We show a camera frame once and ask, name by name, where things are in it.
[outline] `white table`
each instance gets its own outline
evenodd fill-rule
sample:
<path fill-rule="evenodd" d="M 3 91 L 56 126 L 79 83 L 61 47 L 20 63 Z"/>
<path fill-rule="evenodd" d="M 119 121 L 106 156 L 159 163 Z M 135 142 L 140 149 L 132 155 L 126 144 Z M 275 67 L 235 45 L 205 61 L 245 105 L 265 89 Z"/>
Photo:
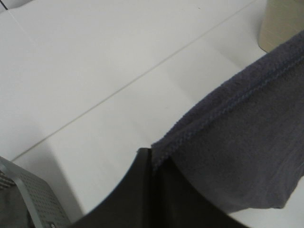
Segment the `white table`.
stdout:
<path fill-rule="evenodd" d="M 0 13 L 0 156 L 45 179 L 75 221 L 111 192 L 139 147 L 265 54 L 256 42 L 264 7 L 34 0 Z M 304 207 L 290 204 L 279 219 L 278 210 L 233 216 L 302 227 Z"/>

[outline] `stitched seam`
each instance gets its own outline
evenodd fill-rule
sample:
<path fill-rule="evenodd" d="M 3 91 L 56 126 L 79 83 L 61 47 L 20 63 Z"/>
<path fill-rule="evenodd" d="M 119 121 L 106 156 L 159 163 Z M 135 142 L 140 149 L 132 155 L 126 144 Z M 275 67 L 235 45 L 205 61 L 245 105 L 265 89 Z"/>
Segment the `stitched seam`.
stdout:
<path fill-rule="evenodd" d="M 191 132 L 185 132 L 182 136 L 179 137 L 179 139 L 177 139 L 176 143 L 169 145 L 168 149 L 165 150 L 164 154 L 156 162 L 154 162 L 153 173 L 157 171 L 157 169 L 163 163 L 164 160 L 169 158 L 185 141 L 188 141 L 190 138 L 196 135 L 197 132 L 201 131 L 204 127 L 206 127 L 212 121 L 219 118 L 221 115 L 232 110 L 232 108 L 234 108 L 243 100 L 250 97 L 255 91 L 262 89 L 268 83 L 278 79 L 283 73 L 296 66 L 299 62 L 301 62 L 304 59 L 303 53 L 304 53 L 304 49 L 300 48 L 300 51 L 298 52 L 298 55 L 296 57 L 283 61 L 281 63 L 283 64 L 283 66 L 280 66 L 272 71 L 269 71 L 265 76 L 265 78 L 260 80 L 258 83 L 254 85 L 249 85 L 244 91 L 237 93 L 234 97 L 230 98 L 223 105 L 221 105 L 218 111 L 214 111 L 214 113 L 211 114 L 209 118 L 203 123 L 201 123 L 200 126 L 197 127 L 195 130 Z"/>

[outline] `gray metal object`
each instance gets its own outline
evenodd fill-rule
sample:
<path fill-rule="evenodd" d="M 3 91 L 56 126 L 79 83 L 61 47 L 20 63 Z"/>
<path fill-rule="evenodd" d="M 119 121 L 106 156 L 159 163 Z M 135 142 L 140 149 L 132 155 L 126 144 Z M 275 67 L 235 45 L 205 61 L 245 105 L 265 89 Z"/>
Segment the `gray metal object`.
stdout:
<path fill-rule="evenodd" d="M 269 52 L 304 30 L 304 0 L 268 0 L 259 46 Z"/>
<path fill-rule="evenodd" d="M 35 228 L 65 228 L 70 225 L 62 206 L 41 178 L 0 157 L 0 191 L 17 186 Z"/>

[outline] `folded cloth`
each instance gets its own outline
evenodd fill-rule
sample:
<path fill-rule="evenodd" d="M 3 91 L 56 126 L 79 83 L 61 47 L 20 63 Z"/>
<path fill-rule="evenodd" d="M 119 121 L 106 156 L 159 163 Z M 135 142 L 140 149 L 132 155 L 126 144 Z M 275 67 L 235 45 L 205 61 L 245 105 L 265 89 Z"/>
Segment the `folded cloth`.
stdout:
<path fill-rule="evenodd" d="M 0 190 L 0 228 L 35 228 L 17 186 Z"/>
<path fill-rule="evenodd" d="M 152 145 L 227 213 L 282 208 L 304 175 L 304 31 L 248 66 Z"/>

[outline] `beige container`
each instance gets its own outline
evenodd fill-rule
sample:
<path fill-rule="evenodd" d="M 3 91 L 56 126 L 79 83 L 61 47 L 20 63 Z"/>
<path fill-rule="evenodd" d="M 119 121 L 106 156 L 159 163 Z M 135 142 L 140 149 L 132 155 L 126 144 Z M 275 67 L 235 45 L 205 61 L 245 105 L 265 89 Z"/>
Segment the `beige container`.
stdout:
<path fill-rule="evenodd" d="M 259 46 L 266 52 L 304 30 L 304 0 L 268 0 Z"/>

